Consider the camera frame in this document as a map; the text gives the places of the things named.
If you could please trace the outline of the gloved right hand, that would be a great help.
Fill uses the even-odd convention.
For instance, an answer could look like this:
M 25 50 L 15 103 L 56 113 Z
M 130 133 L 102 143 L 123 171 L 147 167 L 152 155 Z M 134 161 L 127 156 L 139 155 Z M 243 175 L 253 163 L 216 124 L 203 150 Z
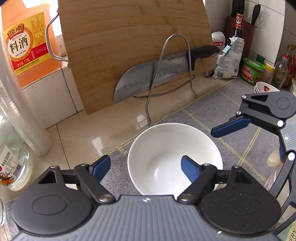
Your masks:
M 277 167 L 277 166 L 283 165 L 283 163 L 281 162 L 281 159 L 280 159 L 280 150 L 279 149 L 274 150 L 270 154 L 270 156 L 267 159 L 267 164 L 270 167 Z

